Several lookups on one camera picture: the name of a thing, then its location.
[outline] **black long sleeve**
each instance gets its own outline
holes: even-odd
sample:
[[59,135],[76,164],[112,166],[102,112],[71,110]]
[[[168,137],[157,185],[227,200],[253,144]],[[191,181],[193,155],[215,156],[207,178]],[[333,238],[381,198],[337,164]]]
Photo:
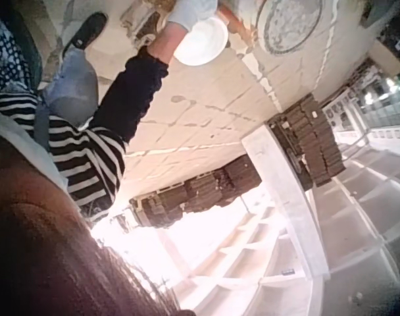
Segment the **black long sleeve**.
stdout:
[[153,95],[168,75],[168,65],[150,56],[142,47],[126,63],[107,91],[89,127],[105,127],[129,142],[147,113]]

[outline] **black shoe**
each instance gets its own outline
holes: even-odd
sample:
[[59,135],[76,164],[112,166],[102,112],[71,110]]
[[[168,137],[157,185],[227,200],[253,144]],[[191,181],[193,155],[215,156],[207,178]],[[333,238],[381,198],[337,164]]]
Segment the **black shoe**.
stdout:
[[89,16],[64,47],[62,57],[64,58],[64,54],[67,52],[67,49],[70,48],[70,45],[85,50],[99,35],[101,35],[103,29],[107,25],[107,21],[108,16],[102,12],[96,12]]

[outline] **black and white striped sleeve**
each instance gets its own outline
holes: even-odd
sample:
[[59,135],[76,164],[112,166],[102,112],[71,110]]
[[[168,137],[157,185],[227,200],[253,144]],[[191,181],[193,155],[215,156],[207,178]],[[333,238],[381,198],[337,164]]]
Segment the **black and white striped sleeve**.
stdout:
[[106,128],[83,132],[50,122],[50,148],[60,173],[68,179],[68,193],[90,218],[115,200],[124,173],[124,142]]

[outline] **white bowl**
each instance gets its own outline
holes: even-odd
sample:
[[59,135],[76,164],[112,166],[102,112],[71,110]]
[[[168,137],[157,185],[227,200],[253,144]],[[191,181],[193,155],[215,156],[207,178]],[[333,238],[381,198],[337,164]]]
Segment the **white bowl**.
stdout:
[[175,50],[174,56],[188,66],[204,65],[226,47],[228,28],[217,16],[198,22]]

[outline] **white glove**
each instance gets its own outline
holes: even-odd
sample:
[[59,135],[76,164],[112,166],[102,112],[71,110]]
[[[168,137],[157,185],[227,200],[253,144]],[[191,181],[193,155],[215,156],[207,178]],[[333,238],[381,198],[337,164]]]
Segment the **white glove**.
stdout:
[[218,0],[177,0],[168,21],[182,25],[190,32],[199,21],[210,18],[218,7]]

